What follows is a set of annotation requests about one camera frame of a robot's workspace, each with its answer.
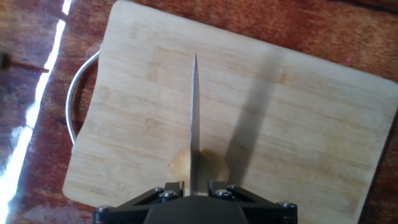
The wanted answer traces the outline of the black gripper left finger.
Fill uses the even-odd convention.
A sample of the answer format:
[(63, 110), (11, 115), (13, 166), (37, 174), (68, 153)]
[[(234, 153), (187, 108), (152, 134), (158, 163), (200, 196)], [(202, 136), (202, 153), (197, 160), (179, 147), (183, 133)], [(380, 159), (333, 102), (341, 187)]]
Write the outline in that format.
[(94, 224), (144, 223), (154, 206), (185, 195), (185, 182), (167, 182), (163, 187), (154, 187), (143, 194), (119, 205), (101, 205), (93, 212)]

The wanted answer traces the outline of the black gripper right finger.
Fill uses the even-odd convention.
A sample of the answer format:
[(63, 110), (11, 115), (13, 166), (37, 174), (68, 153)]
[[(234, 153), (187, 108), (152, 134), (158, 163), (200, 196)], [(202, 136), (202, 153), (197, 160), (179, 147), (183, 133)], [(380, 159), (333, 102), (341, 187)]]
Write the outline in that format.
[(227, 201), (238, 211), (223, 205), (231, 215), (244, 218), (247, 223), (297, 224), (297, 205), (292, 202), (271, 202), (236, 184), (227, 185), (221, 181), (207, 182), (208, 196)]

